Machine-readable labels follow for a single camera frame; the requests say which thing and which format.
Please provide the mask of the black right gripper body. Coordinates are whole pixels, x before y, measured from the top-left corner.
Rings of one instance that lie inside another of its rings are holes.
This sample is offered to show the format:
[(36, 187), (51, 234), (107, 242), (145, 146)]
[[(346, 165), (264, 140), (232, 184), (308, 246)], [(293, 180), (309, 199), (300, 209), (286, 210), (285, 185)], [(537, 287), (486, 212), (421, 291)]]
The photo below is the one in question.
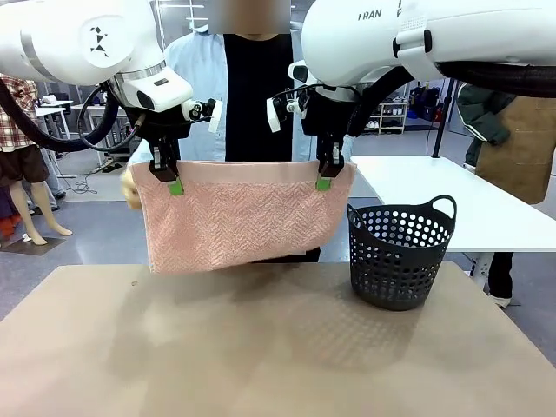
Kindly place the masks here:
[(301, 127), (306, 136), (343, 138), (359, 102), (354, 92), (301, 92)]

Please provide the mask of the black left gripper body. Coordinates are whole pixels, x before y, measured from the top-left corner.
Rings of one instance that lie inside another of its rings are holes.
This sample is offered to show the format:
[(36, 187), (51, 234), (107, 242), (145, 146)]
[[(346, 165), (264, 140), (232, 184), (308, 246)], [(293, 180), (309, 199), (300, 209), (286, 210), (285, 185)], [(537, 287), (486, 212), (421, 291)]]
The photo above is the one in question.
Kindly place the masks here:
[(189, 136), (190, 122), (183, 115), (180, 105), (163, 112), (144, 110), (146, 115), (138, 136), (147, 141), (166, 137), (169, 140), (184, 139)]

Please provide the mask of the person's right hand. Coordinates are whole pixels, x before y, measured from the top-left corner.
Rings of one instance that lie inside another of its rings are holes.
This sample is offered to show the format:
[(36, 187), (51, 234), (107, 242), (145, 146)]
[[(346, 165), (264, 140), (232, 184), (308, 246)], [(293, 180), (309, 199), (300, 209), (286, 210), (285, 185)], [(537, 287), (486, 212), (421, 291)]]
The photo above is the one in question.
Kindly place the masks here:
[(122, 194), (130, 209), (141, 209), (142, 204), (130, 168), (120, 175)]

